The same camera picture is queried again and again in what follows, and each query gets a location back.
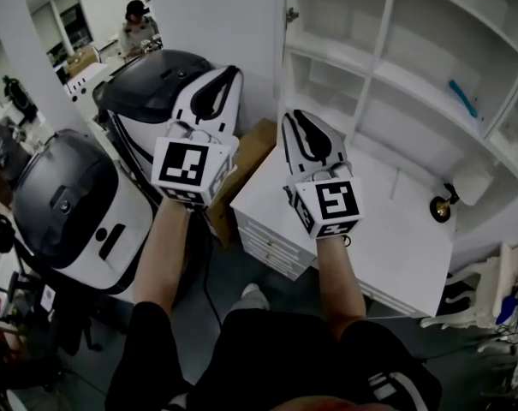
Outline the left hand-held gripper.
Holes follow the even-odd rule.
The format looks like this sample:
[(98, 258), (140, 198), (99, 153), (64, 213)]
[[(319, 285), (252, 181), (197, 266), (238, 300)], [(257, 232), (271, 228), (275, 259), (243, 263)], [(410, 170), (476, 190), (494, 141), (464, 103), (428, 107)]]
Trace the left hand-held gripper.
[(177, 120), (169, 120), (166, 135), (156, 140), (151, 173), (152, 185), (171, 200), (207, 208), (237, 170), (240, 141), (231, 134), (242, 83), (236, 66), (215, 68), (179, 93), (172, 114)]

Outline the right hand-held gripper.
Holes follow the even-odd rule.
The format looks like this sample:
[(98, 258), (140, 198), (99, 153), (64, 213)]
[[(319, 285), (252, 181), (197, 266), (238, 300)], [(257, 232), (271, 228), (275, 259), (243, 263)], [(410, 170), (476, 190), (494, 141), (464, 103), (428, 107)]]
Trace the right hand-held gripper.
[(365, 216), (365, 207), (361, 181), (345, 162), (343, 137), (319, 117), (298, 109), (284, 114), (282, 137), (294, 174), (287, 178), (285, 191), (305, 231), (314, 240), (349, 235)]

